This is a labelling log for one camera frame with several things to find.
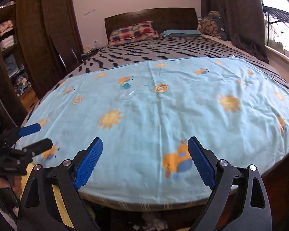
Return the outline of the dark brown curtain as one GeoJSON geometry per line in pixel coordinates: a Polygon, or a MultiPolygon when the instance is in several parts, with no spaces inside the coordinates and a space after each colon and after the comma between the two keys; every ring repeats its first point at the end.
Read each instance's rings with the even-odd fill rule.
{"type": "Polygon", "coordinates": [[[232,44],[269,63],[265,48],[265,21],[261,0],[202,0],[201,14],[220,13],[232,44]]]}

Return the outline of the dark wooden wardrobe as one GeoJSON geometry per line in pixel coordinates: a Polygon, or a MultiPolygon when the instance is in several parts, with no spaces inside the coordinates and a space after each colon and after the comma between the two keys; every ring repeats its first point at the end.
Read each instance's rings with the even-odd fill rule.
{"type": "MultiPolygon", "coordinates": [[[[0,23],[11,20],[20,62],[36,96],[41,99],[67,73],[50,36],[74,38],[83,49],[73,0],[0,0],[0,23]]],[[[28,112],[6,69],[0,49],[0,113],[8,127],[23,123],[28,112]]]]}

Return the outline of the black chair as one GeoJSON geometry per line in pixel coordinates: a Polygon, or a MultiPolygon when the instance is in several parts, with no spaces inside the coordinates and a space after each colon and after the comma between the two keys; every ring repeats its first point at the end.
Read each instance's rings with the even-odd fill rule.
{"type": "Polygon", "coordinates": [[[80,62],[97,52],[95,48],[84,52],[82,48],[79,48],[74,38],[54,35],[50,36],[50,40],[59,58],[59,62],[67,74],[76,69],[80,65],[80,62]]]}

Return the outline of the brown patterned cushion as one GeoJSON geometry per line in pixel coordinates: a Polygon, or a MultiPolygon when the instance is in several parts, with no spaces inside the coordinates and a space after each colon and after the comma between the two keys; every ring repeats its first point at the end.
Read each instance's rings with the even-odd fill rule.
{"type": "Polygon", "coordinates": [[[218,11],[210,11],[209,14],[198,17],[198,31],[221,40],[222,37],[218,30],[218,24],[216,23],[216,20],[220,18],[220,12],[218,11]]]}

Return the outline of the light blue cartoon sheet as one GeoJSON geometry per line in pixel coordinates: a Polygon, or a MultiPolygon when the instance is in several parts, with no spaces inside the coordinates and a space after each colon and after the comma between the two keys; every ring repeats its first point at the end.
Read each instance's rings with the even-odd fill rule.
{"type": "Polygon", "coordinates": [[[49,138],[34,161],[59,165],[94,138],[103,153],[81,193],[126,203],[207,198],[190,137],[234,166],[266,172],[289,153],[289,92],[236,57],[146,61],[68,78],[34,110],[21,149],[49,138]],[[130,89],[123,89],[128,82],[130,89]]]}

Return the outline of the teal flat pillow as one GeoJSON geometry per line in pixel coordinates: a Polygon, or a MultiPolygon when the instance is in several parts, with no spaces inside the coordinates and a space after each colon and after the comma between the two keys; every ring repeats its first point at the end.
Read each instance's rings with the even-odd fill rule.
{"type": "Polygon", "coordinates": [[[202,33],[199,30],[165,30],[160,34],[162,37],[197,37],[201,36],[202,33]]]}

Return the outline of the black metal window rack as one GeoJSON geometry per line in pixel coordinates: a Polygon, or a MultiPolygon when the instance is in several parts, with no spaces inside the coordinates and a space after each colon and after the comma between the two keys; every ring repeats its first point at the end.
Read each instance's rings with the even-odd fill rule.
{"type": "Polygon", "coordinates": [[[266,45],[289,58],[289,5],[263,5],[263,12],[266,45]]]}

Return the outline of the colourful checkered pillow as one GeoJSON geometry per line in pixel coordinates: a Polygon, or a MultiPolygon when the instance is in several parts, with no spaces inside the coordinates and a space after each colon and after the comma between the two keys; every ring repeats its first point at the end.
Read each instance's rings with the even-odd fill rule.
{"type": "Polygon", "coordinates": [[[152,27],[153,21],[144,21],[113,30],[109,36],[109,46],[157,39],[160,35],[152,27]]]}

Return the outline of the dark wooden headboard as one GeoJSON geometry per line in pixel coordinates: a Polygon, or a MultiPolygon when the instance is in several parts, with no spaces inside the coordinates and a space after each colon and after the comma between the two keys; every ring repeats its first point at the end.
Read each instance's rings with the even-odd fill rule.
{"type": "Polygon", "coordinates": [[[198,17],[194,8],[152,8],[105,18],[106,35],[109,38],[115,29],[144,21],[152,21],[152,26],[158,33],[170,29],[198,29],[198,17]]]}

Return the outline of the black zigzag patterned blanket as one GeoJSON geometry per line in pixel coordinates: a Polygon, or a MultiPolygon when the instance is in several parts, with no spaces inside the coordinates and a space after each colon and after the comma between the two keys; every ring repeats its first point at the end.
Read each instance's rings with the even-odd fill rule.
{"type": "Polygon", "coordinates": [[[107,70],[131,63],[190,57],[224,58],[230,56],[235,56],[251,63],[289,92],[289,78],[278,72],[276,68],[234,47],[229,41],[220,41],[217,38],[204,36],[160,37],[97,49],[88,57],[82,58],[76,65],[76,68],[68,73],[65,78],[59,82],[55,82],[50,91],[56,90],[66,79],[73,76],[107,70]]]}

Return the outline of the small blue bead trinket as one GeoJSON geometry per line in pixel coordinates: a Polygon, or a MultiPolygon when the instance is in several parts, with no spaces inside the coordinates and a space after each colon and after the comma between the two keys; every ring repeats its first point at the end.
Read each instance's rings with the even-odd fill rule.
{"type": "Polygon", "coordinates": [[[123,88],[123,89],[130,89],[130,88],[131,88],[131,84],[128,83],[128,82],[124,82],[124,83],[122,84],[122,88],[123,88]]]}

